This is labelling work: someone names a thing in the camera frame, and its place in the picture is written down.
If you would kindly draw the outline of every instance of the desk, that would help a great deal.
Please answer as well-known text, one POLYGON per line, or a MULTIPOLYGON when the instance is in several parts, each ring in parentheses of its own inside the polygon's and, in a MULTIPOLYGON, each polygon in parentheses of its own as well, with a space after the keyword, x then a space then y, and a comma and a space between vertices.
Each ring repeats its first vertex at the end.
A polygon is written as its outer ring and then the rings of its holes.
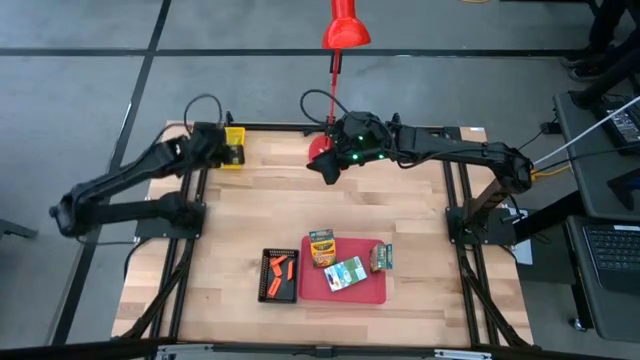
MULTIPOLYGON (((565 141, 571 141, 597 122, 591 112, 577 107, 568 93, 554 96, 553 103, 565 141)), ((567 151, 573 156, 613 148, 604 130, 596 128, 567 151)), ((617 152, 611 152, 573 160, 571 166, 578 190, 516 224, 518 239, 525 239, 530 233, 560 224, 569 215, 640 222, 640 212, 627 210, 607 186, 608 180, 640 167, 637 156, 620 156, 617 152)), ((635 197, 635 206, 636 209, 640 208, 638 196, 635 197)))
MULTIPOLYGON (((571 141, 597 121, 591 112, 578 108, 568 93, 554 96, 553 101, 565 141, 571 141)), ((613 147, 604 130, 597 128, 567 151, 574 156, 613 147)), ((640 312, 628 310, 640 306, 640 298, 600 286, 582 234, 585 218, 640 222, 640 212, 628 211, 606 184, 609 179, 640 167, 640 159, 611 152, 571 161, 571 166, 578 190, 517 223, 516 233, 522 239, 529 231, 536 233, 561 224, 570 249, 566 263, 571 261, 575 275, 571 290, 583 327, 595 328, 598 335, 609 340, 640 341, 637 328, 633 326, 640 321, 640 312)), ((635 200, 638 206, 640 200, 637 197, 635 200)), ((559 268, 548 263, 543 266, 559 268)))
MULTIPOLYGON (((166 136, 181 132, 174 127, 166 136)), ((486 140, 482 129, 464 128, 462 135, 486 140)), ((305 168, 312 138, 299 132, 248 131, 244 169, 210 172, 207 219, 195 245, 179 339, 468 347, 460 274, 444 216, 447 193, 441 162, 411 170, 388 161, 369 163, 350 168, 335 185, 327 186, 319 174, 305 168), (310 230, 324 228, 333 228, 341 237, 393 244, 387 302, 258 303, 262 249, 299 248, 310 230)), ((493 175, 470 166, 469 178, 478 195, 493 175)), ((154 180, 149 196, 175 191, 179 184, 175 178, 154 180)), ((520 336, 531 342, 512 258, 498 247, 484 250, 493 300, 520 336)), ((128 330, 156 295, 166 251, 167 240, 152 240, 131 259, 113 335, 128 330)), ((172 308, 170 299, 161 335, 167 333, 172 308)), ((475 308, 486 342, 482 307, 477 303, 475 308)))

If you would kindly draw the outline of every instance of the black metal frame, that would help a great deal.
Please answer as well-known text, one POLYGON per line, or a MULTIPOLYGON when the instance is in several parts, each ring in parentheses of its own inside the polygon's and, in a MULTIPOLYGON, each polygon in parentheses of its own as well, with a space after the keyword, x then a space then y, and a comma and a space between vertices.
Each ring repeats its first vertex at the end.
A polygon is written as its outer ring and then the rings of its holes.
POLYGON ((32 239, 38 235, 38 231, 0 219, 0 239, 2 239, 4 235, 16 235, 25 239, 32 239))
MULTIPOLYGON (((294 131, 303 132, 309 130, 304 124, 234 124, 238 126, 248 126, 259 131, 294 131)), ((461 139, 459 128, 426 128, 434 135, 449 136, 453 139, 461 139)), ((321 131, 320 127, 312 127, 312 131, 321 131)), ((466 166, 459 164, 460 180, 465 198, 471 197, 471 188, 467 175, 466 166)), ((443 171, 445 176, 445 184, 447 187, 447 196, 451 207, 457 206, 456 190, 453 180, 453 172, 451 163, 443 162, 443 171)), ((198 179, 195 201, 204 201, 204 191, 206 188, 206 179, 208 170, 200 171, 198 179)), ((181 192, 187 196, 191 174, 186 174, 181 185, 181 192)), ((242 352, 242 353, 278 353, 291 355, 311 355, 321 358, 330 358, 339 355, 369 355, 369 356, 419 356, 419 357, 452 357, 454 354, 463 354, 464 356, 478 355, 478 353, 499 354, 503 359, 520 359, 525 356, 528 359, 577 359, 592 358, 583 355, 574 355, 559 352, 550 352, 542 350, 536 346, 530 346, 520 339, 513 328, 509 326, 504 317, 500 314, 499 309, 493 304, 490 298, 488 280, 482 256, 480 245, 473 245, 474 260, 476 262, 476 270, 478 277, 476 278, 474 270, 471 268, 467 258, 465 245, 462 243, 453 244, 456 248, 456 256, 459 263, 459 271, 461 284, 463 289, 463 299, 465 312, 467 317, 467 325, 469 329, 470 347, 468 349, 459 348, 433 348, 433 347, 380 347, 380 346, 332 346, 332 345, 289 345, 289 344, 254 344, 254 343, 189 343, 178 342, 178 331, 182 314, 182 307, 186 296, 186 285, 188 281, 188 268, 191 263, 193 247, 195 239, 187 239, 185 244, 185 268, 178 280, 175 302, 170 320, 170 329, 168 337, 159 337, 159 324, 161 323, 164 301, 171 288, 166 285, 170 283, 168 279, 173 275, 173 263, 175 260, 175 251, 177 249, 178 239, 171 239, 167 250, 165 265, 163 268, 162 284, 159 292, 163 294, 160 302, 154 300, 150 307, 159 308, 157 315, 152 324, 152 330, 149 339, 139 339, 144 332, 144 328, 135 327, 124 338, 114 339, 111 342, 97 342, 77 345, 54 345, 51 347, 40 347, 31 349, 16 349, 3 352, 3 356, 8 359, 83 359, 83 358, 103 358, 128 359, 131 356, 146 356, 146 359, 153 359, 156 355, 166 355, 170 359, 174 359, 176 354, 171 350, 173 347, 191 346, 192 349, 201 352, 242 352), (475 304, 473 295, 478 296, 481 301, 485 317, 487 321, 487 330, 490 344, 482 344, 479 336, 477 319, 475 316, 475 304), (499 344, 496 327, 501 328, 505 335, 509 346, 501 346, 499 344)))
MULTIPOLYGON (((13 56, 29 56, 29 57, 38 57, 38 56, 54 56, 54 57, 143 57, 143 62, 138 73, 138 77, 133 88, 132 96, 130 99, 129 107, 124 116, 122 128, 118 135, 118 139, 116 141, 113 153, 111 155, 110 161, 107 166, 107 172, 113 172, 119 168, 124 158, 124 154, 127 148, 127 144, 129 142, 129 138, 133 129, 133 124, 135 122, 135 118, 140 106, 140 101, 142 99, 142 94, 145 90, 145 86, 147 80, 149 78, 149 74, 151 71, 151 66, 155 57, 218 57, 218 56, 326 56, 330 58, 333 55, 333 51, 324 50, 324 49, 158 49, 158 43, 160 37, 162 35, 164 25, 167 19, 167 15, 169 13, 169 9, 171 6, 171 0, 163 0, 162 5, 160 7, 160 11, 156 20, 156 24, 154 26, 151 39, 147 48, 0 48, 0 57, 13 57, 13 56)), ((589 4, 592 10, 594 10, 594 1, 586 0, 586 3, 589 4)), ((349 49, 344 50, 342 52, 345 56, 411 56, 411 57, 558 57, 565 56, 571 54, 575 50, 570 49, 520 49, 520 50, 509 50, 509 49, 349 49)), ((247 130, 275 130, 275 131, 302 131, 304 133, 311 133, 316 131, 322 131, 319 127, 304 124, 257 124, 257 123, 248 123, 248 124, 235 124, 236 126, 243 126, 247 130)), ((452 137, 459 137, 459 129, 457 128, 448 128, 447 132, 450 133, 452 137)), ((450 164, 445 163, 444 166, 445 178, 447 181, 447 188, 451 189, 448 193, 449 202, 452 206, 456 204, 455 198, 455 187, 453 186, 453 177, 451 173, 450 164)), ((471 196, 469 181, 466 174, 466 167, 461 165, 459 167, 459 171, 461 174, 462 181, 462 190, 464 198, 468 198, 471 196)), ((188 193, 189 187, 189 176, 185 176, 182 184, 182 190, 186 194, 188 193)), ((198 183, 197 193, 200 194, 200 200, 202 199, 201 184, 198 183)), ((98 228, 96 231, 92 232, 87 237, 87 245, 83 246, 76 257, 75 268, 72 270, 72 277, 68 283, 67 289, 65 290, 65 294, 61 300, 61 304, 59 306, 58 314, 54 318, 54 326, 51 329, 51 345, 61 346, 66 343, 69 331, 71 329, 74 315, 80 300, 80 296, 82 294, 82 289, 84 287, 84 283, 86 281, 91 262, 93 260, 93 255, 96 250, 95 243, 98 241, 100 235, 100 229, 98 228)), ((175 253, 177 250, 179 240, 178 239, 170 239, 169 246, 167 250, 167 256, 165 261, 165 266, 163 269, 162 275, 162 283, 166 283, 168 280, 171 267, 175 261, 175 253)), ((191 244, 189 246, 193 246, 193 240, 187 240, 187 244, 191 244)), ((465 255, 464 245, 457 244, 456 251, 458 254, 458 258, 460 259, 462 255, 465 255)), ((486 279, 486 271, 484 269, 484 259, 482 254, 482 249, 480 246, 474 246, 473 249, 474 259, 478 266, 478 276, 481 286, 485 288, 488 292, 488 284, 486 279)), ((171 323, 171 333, 175 336, 178 332, 178 324, 180 319, 180 311, 179 309, 182 307, 182 301, 184 299, 184 292, 186 288, 188 273, 181 280, 178 285, 178 296, 176 303, 174 305, 174 311, 172 316, 171 323)), ((463 296, 465 299, 465 309, 467 311, 467 321, 469 325, 470 339, 472 340, 472 344, 479 344, 479 335, 477 329, 477 320, 475 319, 475 312, 473 311, 473 296, 471 295, 471 289, 468 284, 462 279, 463 283, 463 296)), ((151 326, 151 334, 152 336, 158 336, 160 330, 160 323, 162 320, 163 311, 160 311, 158 316, 154 319, 151 326)), ((487 320, 487 327, 489 331, 489 340, 491 344, 497 343, 497 332, 495 330, 495 324, 491 323, 491 320, 487 320)), ((238 345, 231 344, 220 344, 217 345, 217 348, 237 348, 238 345)), ((256 345, 256 348, 266 348, 268 346, 265 345, 256 345)), ((313 348, 316 355, 318 354, 326 354, 326 352, 320 351, 315 347, 301 347, 301 346, 293 346, 290 347, 292 349, 298 349, 298 353, 307 353, 306 349, 313 348)), ((352 355, 354 354, 354 349, 358 349, 358 351, 362 350, 362 354, 372 355, 372 354, 384 354, 389 355, 388 348, 357 348, 357 347, 334 347, 330 351, 333 354, 337 354, 338 352, 341 355, 352 355)), ((420 355, 424 356, 425 351, 427 349, 405 349, 405 355, 420 355)), ((397 349, 392 349, 394 354, 400 354, 400 352, 396 352, 397 349)))
MULTIPOLYGON (((568 249, 572 249, 571 233, 569 231, 567 223, 562 225, 562 232, 567 242, 568 249)), ((582 275, 580 274, 580 262, 578 261, 578 255, 575 251, 569 251, 569 261, 571 261, 571 269, 573 270, 573 276, 576 279, 575 283, 571 284, 571 294, 573 295, 573 302, 576 306, 576 317, 570 320, 570 324, 574 329, 579 331, 587 331, 594 328, 593 317, 591 316, 591 310, 589 310, 589 302, 587 301, 587 292, 582 283, 582 275)))

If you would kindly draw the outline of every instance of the snack box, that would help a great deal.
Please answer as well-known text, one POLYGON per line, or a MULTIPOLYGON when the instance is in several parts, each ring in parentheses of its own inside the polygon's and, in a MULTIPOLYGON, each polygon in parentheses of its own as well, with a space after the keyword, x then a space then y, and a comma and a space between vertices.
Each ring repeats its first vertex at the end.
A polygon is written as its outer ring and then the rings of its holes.
POLYGON ((393 248, 391 245, 378 244, 371 249, 371 272, 393 269, 393 248))
POLYGON ((336 239, 333 237, 333 230, 309 232, 309 244, 313 266, 327 267, 336 263, 336 239))
MULTIPOLYGON (((245 128, 225 126, 224 131, 227 137, 227 145, 244 146, 245 128)), ((221 169, 239 170, 239 169, 242 169, 242 164, 233 164, 233 165, 222 164, 221 169)))
POLYGON ((338 291, 367 278, 367 272, 358 256, 324 269, 331 291, 338 291))

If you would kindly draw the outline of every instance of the red plate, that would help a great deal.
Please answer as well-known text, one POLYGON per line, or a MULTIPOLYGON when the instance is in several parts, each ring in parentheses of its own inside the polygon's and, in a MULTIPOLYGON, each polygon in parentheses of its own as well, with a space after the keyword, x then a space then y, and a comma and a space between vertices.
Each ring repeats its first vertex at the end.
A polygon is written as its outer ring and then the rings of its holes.
POLYGON ((367 278, 345 289, 332 292, 324 268, 315 268, 311 259, 309 237, 305 236, 300 245, 300 297, 307 300, 356 302, 363 304, 384 304, 387 300, 387 285, 384 271, 371 273, 369 251, 382 240, 336 238, 338 262, 359 256, 367 278))

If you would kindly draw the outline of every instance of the wooden tabletop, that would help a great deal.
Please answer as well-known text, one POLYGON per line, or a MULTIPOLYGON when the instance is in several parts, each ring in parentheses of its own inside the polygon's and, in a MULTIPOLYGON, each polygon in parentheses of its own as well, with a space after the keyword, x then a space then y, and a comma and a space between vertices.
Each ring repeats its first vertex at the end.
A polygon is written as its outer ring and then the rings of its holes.
MULTIPOLYGON (((486 140, 481 128, 461 130, 465 139, 486 140)), ((174 127, 165 137, 181 132, 174 127)), ((179 338, 468 346, 460 273, 444 217, 442 163, 401 170, 394 163, 377 161, 352 167, 327 186, 320 174, 305 168, 312 138, 298 132, 249 131, 244 169, 210 171, 206 224, 195 245, 179 338), (262 249, 296 249, 310 230, 326 228, 339 237, 393 244, 387 301, 365 305, 299 298, 293 305, 258 303, 262 249)), ((457 181, 457 166, 452 168, 457 181)), ((469 177, 476 196, 493 179, 489 170, 475 166, 469 167, 469 177)), ((196 180, 194 175, 192 189, 196 180)), ((179 186, 175 177, 154 180, 149 195, 157 198, 179 186)), ((131 259, 113 335, 128 330, 156 295, 167 243, 152 240, 131 259)), ((495 246, 485 246, 484 252, 493 300, 520 336, 531 342, 513 259, 495 246)), ((170 298, 161 334, 168 331, 172 304, 170 298)), ((476 304, 481 338, 487 341, 482 307, 477 300, 476 304)))

